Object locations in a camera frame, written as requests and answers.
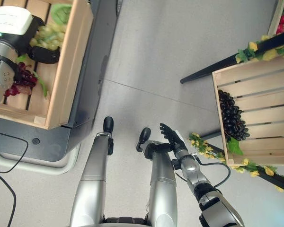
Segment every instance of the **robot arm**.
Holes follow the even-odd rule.
[[[191,192],[196,197],[202,214],[203,227],[244,227],[236,210],[226,201],[200,171],[196,158],[189,154],[184,142],[170,127],[160,124],[162,134],[169,140],[174,154],[181,164],[183,176]]]

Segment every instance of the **black round hole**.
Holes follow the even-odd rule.
[[[40,140],[38,138],[33,138],[32,142],[33,144],[37,145],[40,143]]]

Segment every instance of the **red grapes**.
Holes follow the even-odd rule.
[[[226,141],[229,142],[231,137],[237,141],[245,140],[250,135],[245,121],[241,120],[242,111],[234,105],[235,101],[229,93],[218,90],[218,94]]]
[[[23,93],[30,95],[32,93],[32,87],[36,86],[38,81],[34,75],[27,70],[29,65],[25,65],[23,62],[18,64],[18,73],[21,75],[20,79],[14,78],[14,84],[5,91],[4,96],[15,96],[16,94]]]

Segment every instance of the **power cord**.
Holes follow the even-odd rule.
[[[220,183],[218,183],[218,184],[216,184],[216,185],[214,186],[214,188],[215,188],[219,193],[221,193],[221,191],[218,190],[216,187],[219,187],[221,184],[225,183],[225,182],[228,180],[228,178],[231,176],[231,169],[228,167],[228,165],[226,165],[226,164],[224,164],[224,163],[222,163],[222,162],[202,163],[198,156],[194,156],[194,159],[195,159],[200,165],[202,165],[202,166],[222,165],[222,166],[224,166],[224,167],[227,168],[228,174],[227,174],[226,178],[225,178],[224,180],[222,180]],[[180,179],[182,179],[183,181],[187,182],[187,180],[184,179],[183,177],[181,177],[178,173],[175,172],[175,174],[176,174]]]
[[[0,135],[3,135],[3,136],[7,136],[7,137],[11,137],[11,138],[14,138],[14,139],[18,139],[18,140],[21,140],[23,142],[25,142],[27,144],[22,156],[19,158],[19,160],[15,163],[15,165],[9,169],[8,171],[0,171],[0,174],[7,174],[9,173],[10,171],[12,171],[16,165],[18,165],[18,163],[21,161],[21,159],[24,157],[25,153],[27,152],[27,149],[28,149],[28,142],[24,139],[21,139],[19,137],[15,137],[15,136],[10,136],[10,135],[7,135],[7,134],[4,134],[4,133],[1,133],[0,132]],[[15,213],[15,209],[16,209],[16,200],[17,200],[17,197],[16,197],[16,194],[14,192],[14,190],[11,188],[11,186],[3,179],[2,176],[0,176],[0,180],[5,184],[5,186],[10,190],[11,194],[13,195],[13,209],[11,211],[11,214],[10,214],[10,218],[9,218],[9,223],[8,223],[8,227],[10,227],[11,225],[11,222],[13,220],[13,217],[14,217],[14,213]]]
[[[194,156],[194,158],[202,166],[222,165],[222,166],[227,168],[228,174],[227,174],[226,178],[224,180],[222,180],[220,183],[216,184],[214,186],[214,188],[219,187],[221,184],[225,183],[228,180],[228,178],[231,176],[231,169],[228,167],[228,165],[226,165],[222,162],[202,163],[198,156]]]

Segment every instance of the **gray floor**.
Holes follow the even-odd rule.
[[[107,115],[115,120],[115,150],[108,160],[105,214],[144,217],[151,162],[134,150],[141,129],[149,126],[151,138],[162,140],[160,122],[184,137],[218,128],[211,78],[184,85],[179,80],[267,33],[274,2],[124,0],[96,122],[82,143],[78,162],[61,176],[17,169],[5,175],[18,199],[12,226],[68,225],[92,140]],[[213,183],[226,174],[220,167],[202,170]],[[284,166],[279,173],[284,174]],[[220,189],[247,227],[284,227],[284,193],[273,185],[233,171]],[[200,226],[198,204],[179,179],[177,197],[178,226]],[[6,226],[11,206],[12,197],[0,182],[0,227]]]

